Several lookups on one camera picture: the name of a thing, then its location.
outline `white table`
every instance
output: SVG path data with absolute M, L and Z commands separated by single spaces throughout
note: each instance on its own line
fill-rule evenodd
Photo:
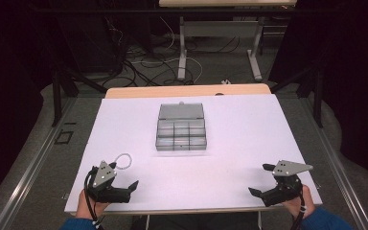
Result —
M 160 7 L 167 8 L 206 8 L 206 7 L 270 7 L 293 6 L 297 0 L 160 0 Z M 186 36 L 241 36 L 253 37 L 252 49 L 247 50 L 255 81 L 262 81 L 256 54 L 262 36 L 265 18 L 258 21 L 184 21 L 180 17 L 180 60 L 177 78 L 185 79 L 187 50 Z
M 269 209 L 248 191 L 248 187 L 263 192 L 275 187 L 272 174 L 262 164 L 276 165 L 279 160 L 304 163 L 304 159 L 275 95 L 228 95 L 236 87 L 242 92 L 245 86 L 253 87 L 217 85 L 213 86 L 214 90 L 223 92 L 224 96 L 196 97 L 181 97 L 179 89 L 185 89 L 184 93 L 206 94 L 208 90 L 205 90 L 211 86 L 151 87 L 150 92 L 158 91 L 151 98 L 124 98 L 124 92 L 129 89 L 121 89 L 121 98 L 103 99 L 65 212 L 76 212 L 83 180 L 92 166 L 98 167 L 102 160 L 110 163 L 125 152 L 131 155 L 132 164 L 124 171 L 117 170 L 112 185 L 127 188 L 136 180 L 139 185 L 130 203 L 111 204 L 107 213 L 144 215 Z M 161 97 L 163 89 L 171 89 L 172 96 Z M 146 88 L 134 90 L 140 94 Z M 160 104 L 180 102 L 203 104 L 206 150 L 156 150 Z M 118 164 L 123 167 L 127 158 L 120 160 Z M 312 188 L 314 203 L 321 204 L 310 173 L 302 172 L 299 177 Z

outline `white cable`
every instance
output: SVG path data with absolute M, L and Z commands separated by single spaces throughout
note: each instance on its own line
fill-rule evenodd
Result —
M 198 77 L 196 77 L 196 79 L 194 80 L 194 83 L 196 83 L 196 81 L 197 81 L 197 80 L 201 77 L 201 75 L 202 75 L 202 65 L 201 65 L 198 61 L 196 61 L 195 59 L 192 59 L 192 58 L 190 58 L 190 57 L 186 57 L 186 58 L 188 58 L 188 59 L 191 59 L 191 60 L 195 61 L 195 62 L 199 65 L 199 68 L 200 68 L 199 75 L 198 75 Z
M 307 213 L 307 206 L 306 205 L 301 205 L 300 207 L 300 213 Z
M 149 221 L 150 221 L 150 215 L 148 215 L 148 219 L 146 219 L 146 230 L 149 229 Z
M 166 48 L 166 50 L 168 50 L 174 45 L 174 32 L 173 32 L 172 28 L 169 26 L 169 24 L 167 24 L 167 22 L 163 19 L 163 17 L 160 17 L 160 19 L 164 22 L 164 24 L 166 24 L 166 26 L 170 30 L 170 35 L 172 35 L 172 44 L 170 44 L 170 46 Z
M 172 61 L 175 61 L 175 60 L 180 60 L 180 58 L 174 58 L 174 59 L 163 60 L 163 61 L 144 61 L 144 60 L 140 60 L 140 61 L 134 61 L 134 62 L 131 62 L 131 63 L 132 64 L 139 64 L 139 63 L 145 63 L 145 64 L 163 64 L 163 63 L 172 62 Z

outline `gray carpet floor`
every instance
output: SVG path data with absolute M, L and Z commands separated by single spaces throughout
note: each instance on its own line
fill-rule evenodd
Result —
M 230 39 L 204 38 L 189 43 L 189 46 L 196 44 L 192 49 L 197 51 L 216 51 Z M 268 38 L 264 44 L 264 54 L 258 56 L 264 82 L 269 85 L 273 83 L 267 81 L 267 76 L 280 42 L 281 38 Z M 234 48 L 235 44 L 236 40 L 235 43 L 231 43 L 231 47 L 227 47 L 227 50 Z M 237 49 L 231 53 L 200 54 L 190 52 L 189 58 L 196 59 L 202 65 L 200 67 L 197 62 L 188 60 L 187 67 L 193 73 L 193 79 L 197 78 L 199 73 L 202 73 L 195 84 L 219 84 L 222 80 L 230 80 L 232 83 L 253 83 L 254 80 L 251 77 L 251 70 L 245 52 L 245 49 L 249 48 L 249 44 L 248 40 L 241 39 Z M 171 49 L 159 49 L 160 51 L 157 50 L 157 52 L 163 52 L 165 56 L 172 55 L 169 58 L 177 57 L 177 53 L 174 53 Z M 138 61 L 140 59 L 137 57 L 131 60 Z M 176 64 L 177 62 L 171 63 L 171 66 L 176 66 Z M 167 66 L 149 68 L 149 65 L 152 64 L 146 65 L 148 67 L 135 64 L 137 69 L 146 76 L 154 77 L 162 73 L 157 77 L 160 83 L 174 78 L 173 73 L 168 71 L 169 67 Z M 121 76 L 131 76 L 131 73 L 124 71 Z M 102 77 L 99 75 L 90 76 L 93 81 L 104 82 Z M 105 86 L 114 87 L 125 84 L 127 84 L 127 81 L 116 79 L 107 81 Z M 282 89 L 277 96 L 304 159 L 308 164 L 314 165 L 311 174 L 318 187 L 320 187 L 318 191 L 324 201 L 324 207 L 346 219 L 355 229 L 361 229 L 360 224 L 357 224 L 352 214 L 346 194 L 340 189 L 335 179 L 324 143 L 320 140 L 318 131 L 312 123 L 311 115 L 307 112 L 306 104 L 310 104 L 311 97 L 309 99 L 298 99 L 294 93 L 296 86 L 295 84 L 289 85 Z M 67 110 L 68 112 L 58 124 L 58 130 L 73 133 L 70 142 L 61 144 L 59 143 L 61 140 L 57 139 L 56 141 L 55 138 L 48 145 L 47 156 L 43 159 L 41 168 L 35 172 L 36 177 L 32 181 L 33 186 L 27 191 L 27 195 L 21 200 L 18 208 L 13 211 L 7 229 L 58 229 L 67 218 L 70 218 L 68 214 L 63 212 L 66 203 L 63 196 L 71 190 L 101 98 L 104 96 L 82 83 L 78 83 L 78 87 L 80 94 L 76 99 L 63 98 L 63 104 L 69 104 L 70 109 Z M 53 122 L 54 110 L 51 86 L 48 86 L 41 93 L 45 98 L 45 102 L 38 121 L 23 150 L 14 162 L 10 173 L 1 184 L 0 215 L 8 201 L 10 201 L 29 164 L 41 152 L 42 146 L 47 144 L 47 137 L 50 136 L 52 131 L 51 123 Z M 368 172 L 361 166 L 347 160 L 339 152 L 341 130 L 332 110 L 325 103 L 323 103 L 322 117 L 324 124 L 322 130 L 326 133 L 334 153 L 342 162 L 344 172 L 353 185 L 357 199 L 368 217 Z M 105 218 L 103 225 L 105 229 L 127 230 L 132 219 L 131 216 L 108 216 Z M 289 229 L 290 225 L 290 215 L 283 209 L 263 212 L 264 230 Z

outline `desk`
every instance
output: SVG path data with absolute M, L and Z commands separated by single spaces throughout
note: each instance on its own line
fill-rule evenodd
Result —
M 262 164 L 275 165 L 282 159 L 304 163 L 277 98 L 269 92 L 264 84 L 110 89 L 102 101 L 65 212 L 76 212 L 83 180 L 92 166 L 99 166 L 102 160 L 110 163 L 125 152 L 131 155 L 132 164 L 124 171 L 117 170 L 113 186 L 126 188 L 136 180 L 139 185 L 130 203 L 111 204 L 108 213 L 267 210 L 247 189 L 265 192 L 275 187 L 273 176 Z M 179 102 L 203 104 L 206 150 L 156 150 L 160 104 Z M 299 176 L 315 188 L 309 172 Z M 322 203 L 315 189 L 312 196 L 315 204 Z
M 292 6 L 296 0 L 160 0 L 161 7 L 168 8 L 197 8 L 197 7 L 268 7 L 268 6 Z M 185 79 L 185 67 L 187 50 L 185 49 L 186 36 L 242 36 L 253 37 L 252 49 L 247 50 L 250 66 L 255 81 L 262 81 L 256 54 L 259 48 L 260 38 L 265 23 L 265 18 L 258 21 L 184 21 L 180 17 L 180 60 L 177 78 Z

